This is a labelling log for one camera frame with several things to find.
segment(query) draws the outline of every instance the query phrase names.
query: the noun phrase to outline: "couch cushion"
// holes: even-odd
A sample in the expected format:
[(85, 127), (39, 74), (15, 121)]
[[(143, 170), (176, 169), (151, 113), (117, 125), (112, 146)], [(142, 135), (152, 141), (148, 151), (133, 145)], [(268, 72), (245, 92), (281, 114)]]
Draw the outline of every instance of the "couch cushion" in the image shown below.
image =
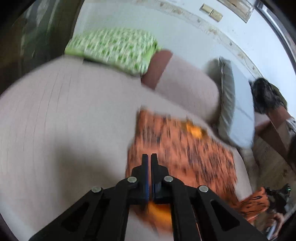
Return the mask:
[[(213, 134), (200, 118), (137, 81), (107, 66), (61, 57), (1, 96), (0, 212), (20, 241), (92, 186), (108, 188), (125, 177), (141, 106), (176, 118), (188, 116)], [(227, 147), (234, 153), (237, 196), (243, 199), (251, 193), (247, 172), (236, 149)], [(135, 219), (128, 221), (126, 240), (136, 240)], [(168, 239), (140, 226), (144, 240)]]
[(200, 69), (173, 55), (155, 89), (166, 99), (215, 123), (220, 114), (220, 92), (215, 82)]
[(252, 149), (239, 149), (239, 153), (246, 166), (252, 191), (256, 192), (258, 190), (259, 167), (255, 161), (253, 151)]
[(222, 106), (219, 135), (234, 146), (251, 148), (255, 116), (251, 87), (247, 78), (231, 61), (219, 58)]

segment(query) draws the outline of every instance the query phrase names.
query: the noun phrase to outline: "finger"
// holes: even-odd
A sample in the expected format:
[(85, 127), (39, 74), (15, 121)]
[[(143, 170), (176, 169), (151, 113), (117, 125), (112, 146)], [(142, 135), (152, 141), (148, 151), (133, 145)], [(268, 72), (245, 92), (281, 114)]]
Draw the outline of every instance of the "finger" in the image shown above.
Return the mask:
[(278, 223), (276, 225), (276, 229), (274, 231), (274, 234), (273, 234), (273, 238), (277, 237), (279, 235), (279, 231), (281, 230), (282, 226), (284, 224), (284, 216), (283, 215), (279, 215), (278, 217)]
[(268, 220), (266, 221), (265, 227), (266, 227), (266, 228), (271, 227), (272, 225), (275, 224), (275, 222), (276, 222), (276, 221), (275, 221), (274, 219), (268, 219)]
[(268, 215), (268, 218), (276, 218), (277, 217), (277, 213), (271, 213)]

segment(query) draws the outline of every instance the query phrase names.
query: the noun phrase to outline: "white wall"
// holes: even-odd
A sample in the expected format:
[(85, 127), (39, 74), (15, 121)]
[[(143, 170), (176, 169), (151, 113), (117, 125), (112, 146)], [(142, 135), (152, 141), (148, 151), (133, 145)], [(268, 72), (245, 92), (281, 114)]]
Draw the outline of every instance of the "white wall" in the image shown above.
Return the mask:
[[(246, 68), (249, 62), (247, 57), (242, 57), (243, 53), (280, 89), (288, 102), (289, 112), (296, 116), (295, 72), (281, 42), (259, 12), (255, 10), (245, 23), (217, 0), (173, 1), (174, 5), (203, 19), (203, 24), (194, 23), (194, 18), (186, 15), (186, 11), (168, 11), (169, 4), (158, 0), (85, 0), (74, 34), (100, 27), (145, 29), (154, 33), (160, 45), (214, 79), (219, 76), (219, 56), (234, 61), (249, 79), (253, 79), (255, 75), (251, 73), (252, 68), (249, 71)], [(219, 23), (199, 10), (203, 3), (223, 14)], [(212, 34), (205, 25), (222, 33)], [(233, 46), (229, 46), (229, 39), (242, 51), (234, 51)]]
[[(296, 117), (296, 76), (293, 66), (280, 40), (256, 9), (248, 23), (245, 23), (217, 0), (176, 1), (175, 5), (202, 17), (235, 42), (262, 75), (279, 88), (288, 102), (289, 112)], [(222, 13), (222, 20), (216, 22), (201, 12), (199, 9), (203, 3)]]

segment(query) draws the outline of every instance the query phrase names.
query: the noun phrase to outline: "metal screw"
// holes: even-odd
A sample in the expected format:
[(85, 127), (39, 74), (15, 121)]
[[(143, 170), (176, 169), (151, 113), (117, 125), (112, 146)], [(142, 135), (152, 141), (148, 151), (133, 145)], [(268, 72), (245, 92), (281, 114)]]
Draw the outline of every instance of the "metal screw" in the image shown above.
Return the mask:
[(137, 181), (137, 178), (136, 177), (129, 177), (128, 178), (128, 182), (129, 183), (135, 183)]
[(171, 176), (165, 176), (165, 178), (164, 178), (164, 180), (166, 181), (166, 182), (171, 182), (172, 180), (174, 180), (173, 179), (173, 177), (171, 177)]
[(205, 186), (205, 185), (202, 185), (202, 186), (199, 187), (199, 190), (201, 192), (207, 192), (209, 190), (209, 188), (207, 186)]
[(92, 190), (93, 193), (98, 193), (98, 192), (100, 192), (102, 190), (102, 188), (99, 187), (99, 186), (94, 186), (94, 187), (92, 187), (91, 190)]

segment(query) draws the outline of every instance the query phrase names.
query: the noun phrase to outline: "beige cushion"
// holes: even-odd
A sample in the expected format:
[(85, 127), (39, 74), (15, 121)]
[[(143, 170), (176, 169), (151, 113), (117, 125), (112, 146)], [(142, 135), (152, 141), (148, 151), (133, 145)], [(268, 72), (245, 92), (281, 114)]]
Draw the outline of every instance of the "beige cushion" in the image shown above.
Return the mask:
[[(0, 106), (0, 212), (20, 241), (28, 240), (92, 186), (107, 188), (124, 178), (141, 106), (172, 117), (188, 116), (209, 128), (141, 86), (138, 78), (69, 57), (23, 77), (1, 96)], [(242, 199), (251, 187), (240, 155), (229, 148)], [(173, 239), (159, 237), (130, 215), (126, 240), (139, 240), (139, 234), (147, 241)]]
[(155, 89), (166, 99), (215, 123), (220, 114), (220, 92), (215, 82), (200, 69), (173, 55)]
[(258, 189), (259, 167), (255, 161), (252, 149), (239, 149), (239, 153), (244, 161), (249, 176), (252, 191)]

